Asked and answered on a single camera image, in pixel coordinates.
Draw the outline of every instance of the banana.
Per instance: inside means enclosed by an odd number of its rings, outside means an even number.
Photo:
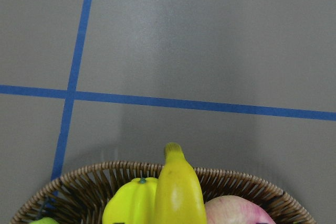
[[[134,178],[107,203],[102,224],[150,224],[153,221],[157,178]]]
[[[157,182],[153,224],[206,224],[200,182],[177,143],[164,148]]]

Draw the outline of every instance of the pink apple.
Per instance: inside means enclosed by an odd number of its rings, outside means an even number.
[[[238,196],[219,196],[205,203],[208,224],[276,224],[258,205]]]

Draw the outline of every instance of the wicker basket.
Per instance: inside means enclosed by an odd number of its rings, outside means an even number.
[[[50,216],[60,224],[101,223],[104,207],[118,188],[135,177],[158,177],[160,164],[114,161],[82,167],[54,179],[15,213],[12,224]],[[288,193],[253,175],[231,170],[194,168],[204,201],[237,195],[262,208],[277,224],[316,221]]]

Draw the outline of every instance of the basket rim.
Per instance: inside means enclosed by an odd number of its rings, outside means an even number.
[[[9,223],[15,224],[21,221],[22,217],[30,211],[34,206],[38,204],[39,201],[45,200],[48,197],[48,194],[52,194],[58,191],[62,185],[70,183],[74,179],[78,178],[81,175],[85,175],[91,172],[103,171],[106,169],[133,169],[140,171],[142,173],[153,173],[155,170],[162,169],[164,165],[159,163],[150,163],[150,162],[138,162],[138,161],[124,161],[124,160],[116,160],[116,161],[103,161],[99,163],[94,163],[91,165],[84,165],[80,168],[71,170],[64,174],[61,174],[59,177],[53,179],[52,181],[45,184],[40,190],[38,190],[34,195],[32,195],[13,215],[12,219]],[[197,176],[204,175],[208,177],[212,174],[223,174],[227,177],[235,177],[237,179],[247,178],[251,180],[252,183],[256,183],[265,187],[265,190],[268,190],[270,193],[273,193],[280,197],[282,200],[287,201],[289,205],[295,209],[300,210],[302,216],[308,222],[305,223],[316,223],[314,218],[308,213],[308,211],[292,196],[290,196],[286,191],[278,187],[277,185],[252,174],[238,172],[230,169],[220,169],[220,168],[205,168],[205,167],[193,167]]]

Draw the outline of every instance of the blue tape line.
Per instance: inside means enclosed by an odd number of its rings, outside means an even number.
[[[303,118],[314,120],[327,120],[336,121],[336,112],[327,111],[314,111],[314,110],[297,110],[297,109],[285,109],[266,106],[254,106],[254,105],[241,105],[230,103],[216,103],[216,102],[204,102],[204,101],[192,101],[192,100],[179,100],[179,99],[167,99],[167,98],[155,98],[155,97],[140,97],[134,95],[122,95],[122,94],[107,94],[107,93],[94,93],[75,91],[69,92],[66,90],[54,90],[54,89],[42,89],[42,88],[30,88],[30,87],[18,87],[0,85],[0,93],[4,94],[16,94],[16,95],[28,95],[34,97],[46,97],[46,98],[68,98],[66,100],[81,100],[81,101],[95,101],[95,102],[111,102],[121,104],[134,104],[134,105],[147,105],[147,106],[160,106],[167,108],[179,108],[179,109],[193,109],[193,110],[205,110],[205,111],[218,111],[218,112],[231,112],[231,113],[244,113],[255,115],[271,115],[271,116],[284,116],[289,118]],[[69,127],[72,112],[72,104],[65,104],[65,110],[63,112],[64,125]]]
[[[93,93],[83,91],[77,91],[75,93],[75,99],[83,101],[112,102],[123,104],[160,106],[160,107],[179,108],[179,109],[244,113],[255,115],[272,115],[272,116],[284,116],[290,118],[336,121],[335,112],[284,109],[284,108],[230,104],[230,103],[203,102],[203,101],[178,100],[178,99],[154,98],[154,97],[139,97],[134,95],[105,94],[105,93]]]
[[[72,58],[71,71],[68,82],[67,96],[64,102],[64,109],[61,122],[61,130],[58,137],[54,165],[52,167],[51,180],[59,177],[62,173],[65,151],[67,148],[68,135],[70,130],[72,110],[75,101],[75,91],[78,82],[79,69],[83,54],[86,31],[88,27],[90,7],[92,0],[83,0],[82,11],[77,32],[77,39]]]
[[[66,90],[19,87],[19,86],[8,86],[8,85],[0,85],[0,93],[27,95],[27,96],[32,96],[32,97],[63,98],[63,99],[67,95]]]

